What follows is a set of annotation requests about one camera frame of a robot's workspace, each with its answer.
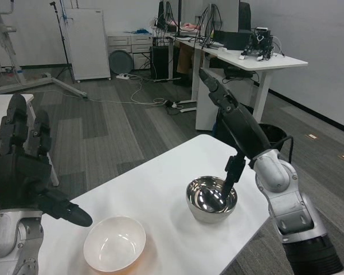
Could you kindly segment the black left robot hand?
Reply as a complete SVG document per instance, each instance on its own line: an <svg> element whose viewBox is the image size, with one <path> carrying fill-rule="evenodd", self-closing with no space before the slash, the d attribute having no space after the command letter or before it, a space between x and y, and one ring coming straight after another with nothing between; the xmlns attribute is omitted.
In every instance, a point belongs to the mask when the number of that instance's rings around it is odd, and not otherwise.
<svg viewBox="0 0 344 275"><path fill-rule="evenodd" d="M63 192L48 188L52 138L47 112L38 111L32 129L27 122L25 98L12 95L0 126L0 207L37 209L55 219L89 227L93 220L88 213Z"/></svg>

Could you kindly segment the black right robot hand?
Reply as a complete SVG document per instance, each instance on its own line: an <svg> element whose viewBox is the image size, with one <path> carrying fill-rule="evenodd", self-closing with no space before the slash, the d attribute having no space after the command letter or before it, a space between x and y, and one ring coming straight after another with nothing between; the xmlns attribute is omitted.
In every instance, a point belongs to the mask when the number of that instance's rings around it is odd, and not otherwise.
<svg viewBox="0 0 344 275"><path fill-rule="evenodd" d="M226 201L235 183L240 179L245 166L245 158L253 160L271 148L270 142L253 118L252 114L214 77L204 69L199 76L208 87L209 98L218 106L222 122L234 138L237 155L231 156L225 167L226 179L221 191L222 201Z"/></svg>

